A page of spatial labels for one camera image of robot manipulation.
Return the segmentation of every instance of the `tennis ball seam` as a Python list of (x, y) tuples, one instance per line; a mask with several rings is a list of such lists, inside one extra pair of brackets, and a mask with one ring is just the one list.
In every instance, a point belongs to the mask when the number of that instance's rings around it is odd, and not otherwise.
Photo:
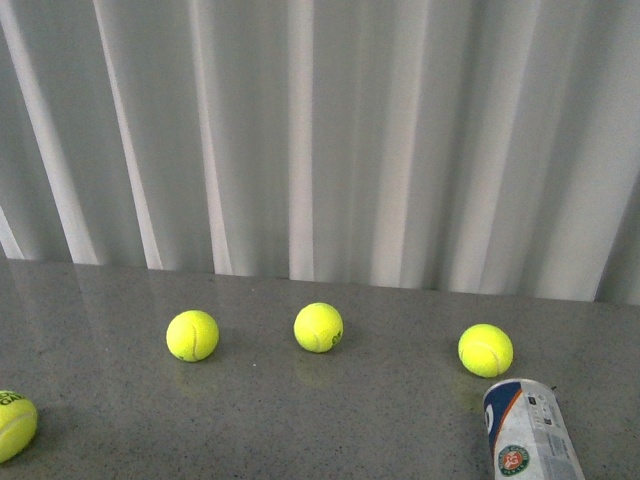
[(315, 328), (314, 328), (314, 329), (312, 329), (312, 332), (313, 332), (313, 338), (315, 338), (315, 339), (316, 339), (316, 348), (315, 348), (315, 351), (316, 351), (316, 352), (319, 352), (319, 351), (321, 350), (321, 348), (320, 348), (320, 337), (318, 336), (318, 332), (316, 332), (316, 329), (315, 329)]
[(504, 373), (502, 371), (502, 368), (501, 368), (501, 365), (500, 365), (500, 359), (498, 358), (498, 355), (496, 354), (496, 351), (494, 350), (494, 348), (491, 345), (489, 345), (486, 342), (477, 342), (477, 341), (475, 341), (475, 342), (471, 342), (471, 343), (468, 343), (467, 345), (465, 345), (464, 348), (462, 349), (462, 357), (463, 358), (464, 358), (465, 349), (468, 349), (472, 345), (486, 348), (489, 351), (489, 353), (491, 353), (491, 356), (493, 357), (493, 359), (496, 362), (496, 368), (498, 369), (497, 370), (497, 372), (498, 372), (497, 375), (500, 375), (500, 374)]
[(18, 421), (22, 420), (23, 418), (28, 418), (33, 416), (34, 416), (33, 412), (27, 412), (27, 413), (23, 413), (19, 417), (14, 418), (9, 423), (7, 423), (4, 427), (2, 427), (2, 429), (0, 429), (0, 437), (2, 437), (2, 435), (4, 435)]
[(193, 342), (191, 342), (191, 348), (193, 349), (193, 351), (191, 352), (191, 355), (193, 356), (194, 360), (198, 360), (198, 357), (196, 356), (196, 342), (198, 341), (198, 332), (195, 325), (191, 324), (190, 327), (193, 331)]

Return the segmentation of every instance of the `tennis ball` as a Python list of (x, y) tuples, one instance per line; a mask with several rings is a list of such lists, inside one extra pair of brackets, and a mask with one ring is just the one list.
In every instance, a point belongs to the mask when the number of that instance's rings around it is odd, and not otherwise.
[(189, 310), (176, 316), (167, 328), (167, 346), (173, 355), (185, 362), (207, 358), (218, 345), (220, 332), (211, 315)]
[(513, 344), (498, 327), (481, 323), (469, 327), (458, 342), (458, 356), (471, 373), (492, 378), (504, 372), (513, 361)]
[(38, 412), (19, 393), (0, 391), (0, 463), (26, 447), (36, 433)]
[(342, 338), (342, 317), (326, 303), (307, 305), (296, 317), (293, 333), (302, 348), (322, 353), (331, 350)]

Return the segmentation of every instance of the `tennis ball logo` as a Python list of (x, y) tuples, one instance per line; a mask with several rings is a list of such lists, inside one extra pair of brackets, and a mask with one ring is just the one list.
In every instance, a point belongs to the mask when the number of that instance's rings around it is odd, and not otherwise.
[(15, 392), (2, 392), (0, 393), (0, 405), (6, 407), (16, 400), (24, 400), (25, 397)]
[(336, 343), (338, 343), (340, 341), (340, 339), (342, 338), (342, 332), (338, 332), (332, 339), (331, 339), (331, 346), (333, 347)]

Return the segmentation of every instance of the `curtain fold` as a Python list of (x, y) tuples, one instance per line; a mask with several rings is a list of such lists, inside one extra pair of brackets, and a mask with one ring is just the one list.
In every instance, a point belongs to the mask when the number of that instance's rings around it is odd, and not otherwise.
[(587, 0), (3, 0), (3, 254), (640, 304), (638, 24)]

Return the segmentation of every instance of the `tennis ball can label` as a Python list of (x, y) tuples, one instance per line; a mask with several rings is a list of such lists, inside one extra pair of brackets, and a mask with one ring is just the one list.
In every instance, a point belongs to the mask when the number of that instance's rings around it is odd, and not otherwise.
[(484, 395), (484, 413), (496, 480), (585, 480), (549, 387), (497, 383)]

